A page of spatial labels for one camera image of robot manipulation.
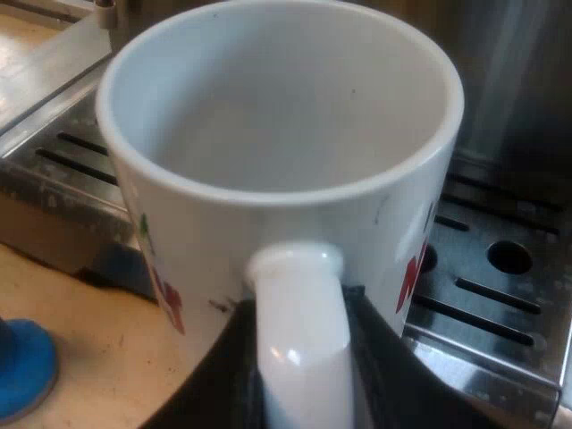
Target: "white mug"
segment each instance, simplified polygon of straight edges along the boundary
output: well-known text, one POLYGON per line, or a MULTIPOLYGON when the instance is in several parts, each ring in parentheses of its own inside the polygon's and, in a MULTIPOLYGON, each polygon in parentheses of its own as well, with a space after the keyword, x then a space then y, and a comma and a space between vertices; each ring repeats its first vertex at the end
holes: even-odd
POLYGON ((157 298, 199 359, 255 292, 270 427, 353 425, 341 284, 401 335, 463 105, 434 42, 339 2, 211 4, 109 65, 97 119, 157 298))

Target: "printed graphic on mug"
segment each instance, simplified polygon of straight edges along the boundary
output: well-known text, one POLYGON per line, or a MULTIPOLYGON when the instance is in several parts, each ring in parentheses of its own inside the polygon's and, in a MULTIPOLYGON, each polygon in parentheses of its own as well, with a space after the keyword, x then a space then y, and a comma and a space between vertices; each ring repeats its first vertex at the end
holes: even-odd
MULTIPOLYGON (((153 248, 153 241, 151 240, 151 235, 149 233, 149 225, 147 223, 147 217, 142 214, 139 218, 139 233, 141 238, 148 244, 151 254, 155 256, 155 249, 153 248)), ((169 316, 171 324, 174 328, 181 334, 185 334, 185 327, 182 324, 181 318, 181 295, 179 292, 171 286, 171 284, 161 277, 154 265, 151 265, 151 270, 153 271, 153 280, 155 281, 157 289, 161 292, 161 296, 157 297, 159 304, 169 316)))
MULTIPOLYGON (((429 206, 429 211, 427 212, 427 217, 425 218, 425 226, 423 227, 423 234, 427 232, 427 225, 429 220, 433 218, 433 208, 435 203, 431 203, 429 206)), ((425 236, 423 240, 423 246, 421 247, 421 252, 419 252, 419 258, 411 257, 408 262, 408 266, 405 269, 405 277, 403 278, 403 283, 401 284, 400 298, 397 301, 397 308, 395 313, 397 314, 403 307, 403 303, 408 299, 413 293, 415 288, 417 277, 419 277, 419 272, 421 271, 421 265, 423 264, 423 257, 425 256, 425 249, 427 248, 427 237, 425 236)))

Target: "red lettering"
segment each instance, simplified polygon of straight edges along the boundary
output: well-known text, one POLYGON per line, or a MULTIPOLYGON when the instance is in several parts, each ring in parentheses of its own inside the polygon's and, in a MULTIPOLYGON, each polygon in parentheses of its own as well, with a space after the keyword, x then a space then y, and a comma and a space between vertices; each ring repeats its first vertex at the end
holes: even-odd
POLYGON ((413 289, 415 288, 415 283, 417 281, 417 276, 419 275, 421 264, 423 263, 423 256, 425 255, 426 247, 427 239, 425 239, 423 242, 423 247, 421 247, 421 253, 419 254, 418 261, 415 257, 412 257, 408 262, 408 266, 405 270, 405 277, 403 278, 403 284, 401 285, 400 298, 397 301, 397 309, 395 310, 395 313, 398 313, 401 310, 405 300, 409 298, 413 293, 413 289))
POLYGON ((184 335, 185 327, 182 325, 181 320, 181 296, 179 295, 179 292, 176 289, 173 289, 167 282, 164 283, 164 288, 164 300, 167 301, 167 304, 169 304, 172 311, 172 325, 177 329, 177 331, 184 335))
POLYGON ((167 315, 169 316, 169 320, 171 320, 171 324, 175 327, 175 329, 184 335, 185 327, 183 326, 181 319, 181 308, 182 308, 181 296, 179 295, 179 292, 175 288, 173 288, 168 282, 163 282, 161 280, 161 277, 159 277, 159 274, 154 266, 152 267, 152 271, 157 288, 161 292, 161 295, 164 298, 164 302, 166 302, 167 305, 169 306, 168 309, 167 308, 165 309, 165 313, 167 313, 167 315))

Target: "blue object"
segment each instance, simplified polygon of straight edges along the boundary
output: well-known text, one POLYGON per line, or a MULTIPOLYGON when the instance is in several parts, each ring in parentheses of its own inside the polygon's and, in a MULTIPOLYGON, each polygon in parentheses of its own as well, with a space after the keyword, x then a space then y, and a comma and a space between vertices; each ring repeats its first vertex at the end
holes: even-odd
POLYGON ((26 319, 0 319, 0 424, 38 405, 56 375, 55 346, 44 329, 26 319))

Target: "metal drip tray grate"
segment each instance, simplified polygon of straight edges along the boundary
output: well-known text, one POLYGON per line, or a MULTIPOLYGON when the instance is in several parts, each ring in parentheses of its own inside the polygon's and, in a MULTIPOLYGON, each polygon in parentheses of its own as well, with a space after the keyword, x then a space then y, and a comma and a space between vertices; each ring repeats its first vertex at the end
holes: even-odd
MULTIPOLYGON (((152 296, 93 111, 102 70, 0 137, 8 220, 0 240, 68 273, 152 296)), ((570 216, 552 188, 538 185, 550 200, 522 198, 484 175, 469 162, 451 165, 404 341, 507 427, 547 427, 568 353, 570 216)))

